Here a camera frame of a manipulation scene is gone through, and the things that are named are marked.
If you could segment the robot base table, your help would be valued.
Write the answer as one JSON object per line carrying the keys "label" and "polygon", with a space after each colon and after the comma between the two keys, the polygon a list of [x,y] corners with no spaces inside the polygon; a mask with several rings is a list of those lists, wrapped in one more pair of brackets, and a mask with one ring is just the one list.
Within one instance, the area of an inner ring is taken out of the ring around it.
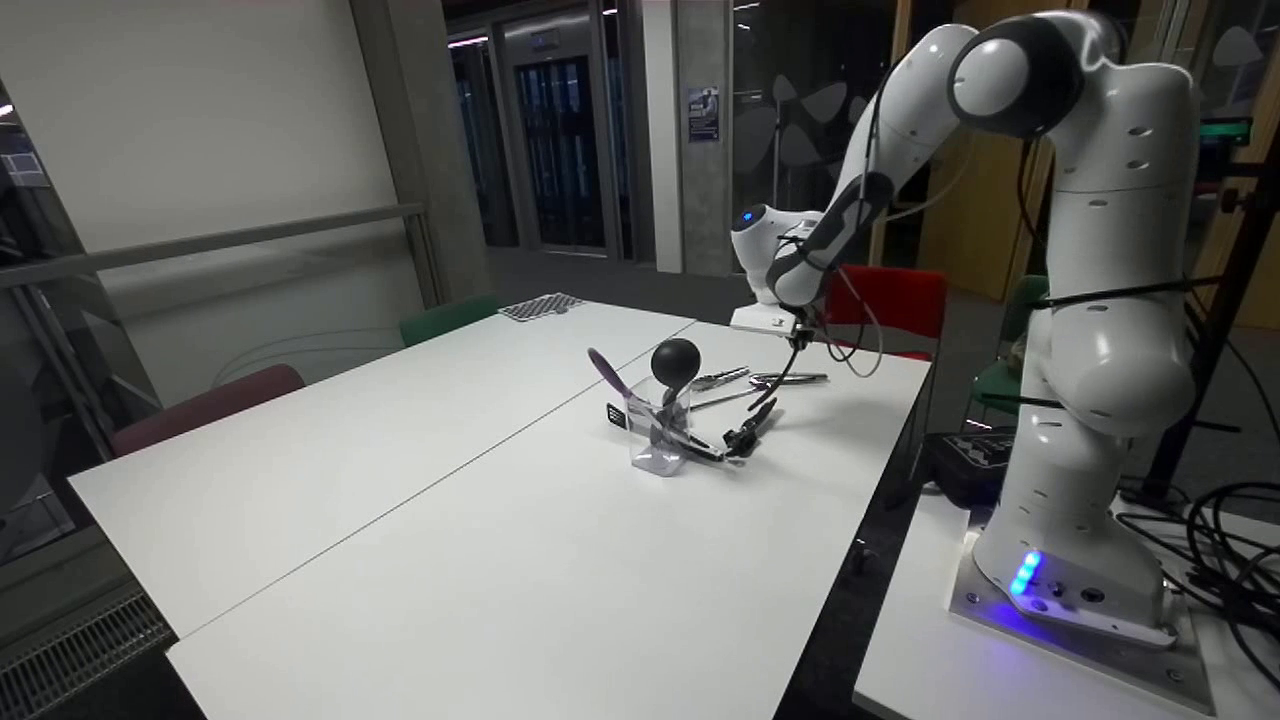
{"label": "robot base table", "polygon": [[945,497],[917,502],[855,670],[858,698],[901,720],[1280,720],[1280,692],[1211,612],[1193,618],[1211,708],[956,612],[971,538]]}

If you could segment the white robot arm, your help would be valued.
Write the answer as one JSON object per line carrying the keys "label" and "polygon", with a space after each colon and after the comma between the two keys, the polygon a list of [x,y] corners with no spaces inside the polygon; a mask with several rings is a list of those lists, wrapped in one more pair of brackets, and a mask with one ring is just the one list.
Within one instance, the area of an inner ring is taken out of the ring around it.
{"label": "white robot arm", "polygon": [[1032,618],[1169,647],[1161,560],[1110,498],[1128,448],[1194,399],[1184,224],[1199,92],[1188,69],[1133,58],[1094,13],[941,23],[858,113],[830,194],[806,212],[760,203],[733,252],[763,304],[811,316],[846,243],[961,126],[1050,148],[1046,295],[1026,316],[1010,454],[971,566]]}

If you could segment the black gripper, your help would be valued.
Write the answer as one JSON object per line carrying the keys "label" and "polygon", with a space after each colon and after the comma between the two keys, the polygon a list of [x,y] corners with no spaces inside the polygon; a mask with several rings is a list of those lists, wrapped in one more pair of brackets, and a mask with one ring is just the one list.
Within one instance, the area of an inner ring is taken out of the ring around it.
{"label": "black gripper", "polygon": [[791,344],[794,351],[805,351],[811,338],[816,338],[811,309],[791,309],[787,344]]}

